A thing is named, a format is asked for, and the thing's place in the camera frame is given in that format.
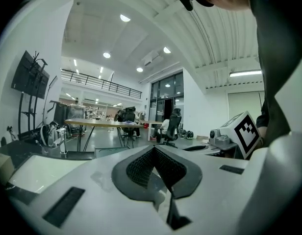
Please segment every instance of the cardboard box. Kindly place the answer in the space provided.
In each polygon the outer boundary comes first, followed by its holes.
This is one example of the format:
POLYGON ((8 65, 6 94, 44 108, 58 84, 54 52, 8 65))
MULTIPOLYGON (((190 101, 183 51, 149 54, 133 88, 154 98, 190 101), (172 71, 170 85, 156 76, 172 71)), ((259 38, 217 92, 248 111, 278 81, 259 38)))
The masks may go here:
POLYGON ((0 153, 0 182, 6 185, 15 168, 10 156, 0 153))

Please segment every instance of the shirt sleeve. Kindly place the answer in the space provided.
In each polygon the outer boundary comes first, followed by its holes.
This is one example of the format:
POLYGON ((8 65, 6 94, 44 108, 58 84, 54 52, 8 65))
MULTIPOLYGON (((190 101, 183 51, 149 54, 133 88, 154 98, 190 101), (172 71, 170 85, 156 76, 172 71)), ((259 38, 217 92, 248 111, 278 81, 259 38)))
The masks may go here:
POLYGON ((268 127, 269 124, 269 112, 266 102, 264 101, 262 108, 261 108, 261 115, 258 116, 256 121, 256 126, 259 127, 268 127))

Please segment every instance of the cube face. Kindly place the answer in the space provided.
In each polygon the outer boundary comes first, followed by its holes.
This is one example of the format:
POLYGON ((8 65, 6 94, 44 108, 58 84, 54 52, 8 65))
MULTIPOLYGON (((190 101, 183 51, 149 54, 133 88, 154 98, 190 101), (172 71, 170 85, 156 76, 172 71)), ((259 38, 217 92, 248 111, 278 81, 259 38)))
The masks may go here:
POLYGON ((260 140, 258 129, 248 111, 234 116, 220 127, 221 135, 228 135, 238 144, 244 159, 253 151, 260 140))

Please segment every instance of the black shirt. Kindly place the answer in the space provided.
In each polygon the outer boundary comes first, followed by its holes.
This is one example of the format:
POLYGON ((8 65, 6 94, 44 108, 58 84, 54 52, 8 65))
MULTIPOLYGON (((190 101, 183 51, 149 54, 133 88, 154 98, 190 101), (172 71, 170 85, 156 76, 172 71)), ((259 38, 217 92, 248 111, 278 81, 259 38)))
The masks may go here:
POLYGON ((267 126, 264 146, 290 131, 275 95, 302 58, 302 21, 294 13, 300 7, 287 0, 250 0, 257 22, 259 61, 263 74, 265 104, 257 126, 267 126))

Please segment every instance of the black slot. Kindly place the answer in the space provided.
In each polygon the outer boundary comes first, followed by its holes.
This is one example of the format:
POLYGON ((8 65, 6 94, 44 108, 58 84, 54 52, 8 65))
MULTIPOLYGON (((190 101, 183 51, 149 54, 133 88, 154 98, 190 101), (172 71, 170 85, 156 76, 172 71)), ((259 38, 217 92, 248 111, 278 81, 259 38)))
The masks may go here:
POLYGON ((84 192, 84 189, 71 187, 43 218, 60 228, 84 192))
POLYGON ((229 166, 229 165, 223 165, 220 167, 221 170, 225 170, 225 171, 229 171, 229 172, 232 172, 232 173, 236 173, 236 174, 243 174, 244 170, 245 169, 242 169, 242 168, 237 168, 237 167, 232 167, 232 166, 229 166))

